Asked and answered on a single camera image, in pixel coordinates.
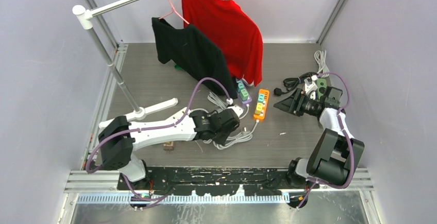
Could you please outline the orange power strip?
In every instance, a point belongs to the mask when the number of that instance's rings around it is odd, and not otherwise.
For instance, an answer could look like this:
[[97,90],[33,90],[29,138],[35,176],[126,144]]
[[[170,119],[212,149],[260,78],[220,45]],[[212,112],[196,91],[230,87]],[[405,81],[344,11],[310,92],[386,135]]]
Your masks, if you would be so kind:
[[253,118],[258,122],[261,122],[265,119],[269,97],[270,97],[269,90],[266,89],[259,90],[256,105],[255,105],[255,110],[253,114]]

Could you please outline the teal plug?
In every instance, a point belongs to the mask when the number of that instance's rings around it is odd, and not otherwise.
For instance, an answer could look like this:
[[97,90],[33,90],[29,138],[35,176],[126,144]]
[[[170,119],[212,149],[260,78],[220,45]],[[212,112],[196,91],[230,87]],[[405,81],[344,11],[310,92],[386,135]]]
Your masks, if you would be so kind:
[[258,99],[257,99],[257,102],[259,102],[259,103],[263,103],[265,101],[265,95],[264,94],[259,94],[258,95]]

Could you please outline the yellow plug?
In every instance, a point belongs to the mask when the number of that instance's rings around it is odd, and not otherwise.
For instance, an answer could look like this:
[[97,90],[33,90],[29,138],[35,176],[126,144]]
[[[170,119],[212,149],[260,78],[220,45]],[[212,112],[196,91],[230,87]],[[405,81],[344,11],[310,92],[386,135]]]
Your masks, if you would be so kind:
[[256,108],[255,108],[255,115],[261,115],[262,111],[263,111],[263,103],[257,103]]

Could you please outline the pink plug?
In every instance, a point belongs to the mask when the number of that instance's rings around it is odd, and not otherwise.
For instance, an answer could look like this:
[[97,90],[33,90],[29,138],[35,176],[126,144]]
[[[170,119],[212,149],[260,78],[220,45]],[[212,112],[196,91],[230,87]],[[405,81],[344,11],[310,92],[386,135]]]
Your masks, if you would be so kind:
[[166,142],[163,144],[163,150],[166,152],[170,152],[174,150],[174,142]]

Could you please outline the green power strip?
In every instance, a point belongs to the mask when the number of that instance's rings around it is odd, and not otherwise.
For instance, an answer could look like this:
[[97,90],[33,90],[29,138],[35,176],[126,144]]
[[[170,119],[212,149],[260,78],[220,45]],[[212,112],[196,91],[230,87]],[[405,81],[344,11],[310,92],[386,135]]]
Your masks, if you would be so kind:
[[316,80],[316,98],[320,99],[326,92],[326,87],[328,86],[327,81],[325,78],[318,78]]

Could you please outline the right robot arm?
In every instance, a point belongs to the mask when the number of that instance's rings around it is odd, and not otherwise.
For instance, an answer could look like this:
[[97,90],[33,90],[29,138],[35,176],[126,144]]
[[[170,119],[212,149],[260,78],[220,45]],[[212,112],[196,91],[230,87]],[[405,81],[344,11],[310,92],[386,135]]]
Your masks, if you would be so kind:
[[289,164],[285,176],[287,184],[299,188],[307,180],[331,187],[346,188],[364,152],[364,143],[348,131],[345,112],[340,108],[343,92],[326,87],[320,98],[311,99],[304,90],[297,89],[291,96],[274,104],[286,113],[317,118],[323,133],[308,159],[296,158]]

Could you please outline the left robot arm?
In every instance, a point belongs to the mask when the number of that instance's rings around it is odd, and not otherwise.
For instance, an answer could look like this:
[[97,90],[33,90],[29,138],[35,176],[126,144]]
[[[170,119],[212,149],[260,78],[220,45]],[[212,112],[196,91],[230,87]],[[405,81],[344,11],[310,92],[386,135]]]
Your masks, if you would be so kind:
[[166,120],[149,123],[129,122],[118,116],[98,136],[101,168],[118,170],[137,189],[145,189],[150,175],[134,151],[174,141],[212,140],[223,145],[239,127],[243,112],[239,106],[210,113],[183,108]]

